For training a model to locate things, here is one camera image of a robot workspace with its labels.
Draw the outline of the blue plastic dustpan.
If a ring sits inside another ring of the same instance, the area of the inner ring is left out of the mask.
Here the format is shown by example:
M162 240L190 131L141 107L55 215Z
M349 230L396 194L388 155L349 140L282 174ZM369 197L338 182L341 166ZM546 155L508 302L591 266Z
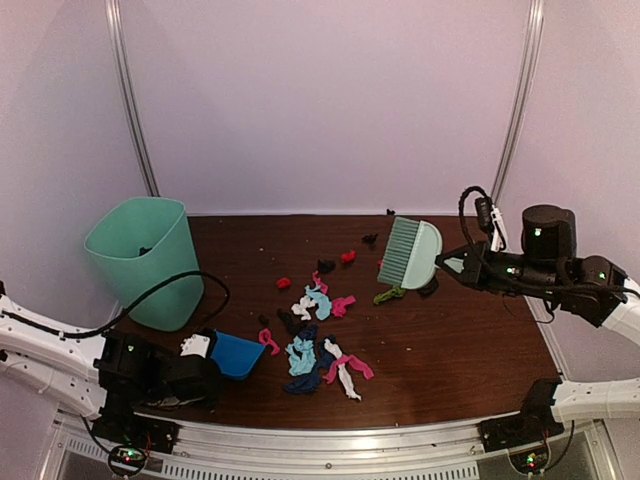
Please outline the blue plastic dustpan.
M263 355L265 346L217 330L214 331L214 335L209 358L218 365L225 378L234 381L246 380Z

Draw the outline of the mint green hand brush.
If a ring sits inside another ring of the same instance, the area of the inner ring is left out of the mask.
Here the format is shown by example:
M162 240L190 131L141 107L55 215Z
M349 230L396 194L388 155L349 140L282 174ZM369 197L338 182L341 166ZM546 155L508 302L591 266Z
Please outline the mint green hand brush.
M442 236L433 224L397 216L392 224L377 281L418 290L434 277Z

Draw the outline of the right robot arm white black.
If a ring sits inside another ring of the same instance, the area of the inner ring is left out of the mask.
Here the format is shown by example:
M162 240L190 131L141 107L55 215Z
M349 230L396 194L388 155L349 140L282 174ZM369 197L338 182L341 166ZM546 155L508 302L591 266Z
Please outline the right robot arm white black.
M537 298L550 313L561 310L639 341L638 283L602 256L577 257L572 211L546 204L526 208L521 248L519 254L494 252L485 242L469 241L438 255L435 263L468 288ZM512 430L519 440L530 442L551 423L638 415L636 378L587 383L540 379L514 417Z

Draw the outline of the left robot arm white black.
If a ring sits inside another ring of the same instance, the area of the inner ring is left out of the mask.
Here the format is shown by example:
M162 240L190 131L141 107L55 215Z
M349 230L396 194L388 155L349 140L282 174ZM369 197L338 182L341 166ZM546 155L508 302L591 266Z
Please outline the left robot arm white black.
M141 335L98 333L1 296L1 370L90 420L123 444L144 433L138 409L213 408L222 375L206 354L174 353Z

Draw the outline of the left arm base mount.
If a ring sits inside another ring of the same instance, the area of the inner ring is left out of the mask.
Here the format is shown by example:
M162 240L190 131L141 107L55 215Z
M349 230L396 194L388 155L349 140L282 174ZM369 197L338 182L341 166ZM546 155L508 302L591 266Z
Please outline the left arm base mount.
M128 400L112 394L91 426L98 438L165 454L173 452L178 430L174 422L137 415Z

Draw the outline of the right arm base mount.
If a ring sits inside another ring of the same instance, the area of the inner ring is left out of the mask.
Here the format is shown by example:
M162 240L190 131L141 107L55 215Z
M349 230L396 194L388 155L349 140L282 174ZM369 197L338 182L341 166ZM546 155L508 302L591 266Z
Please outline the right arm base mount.
M478 431L484 451L511 449L562 434L564 424L558 422L551 412L555 403L553 395L560 384L560 379L538 379L530 387L517 413L481 421Z

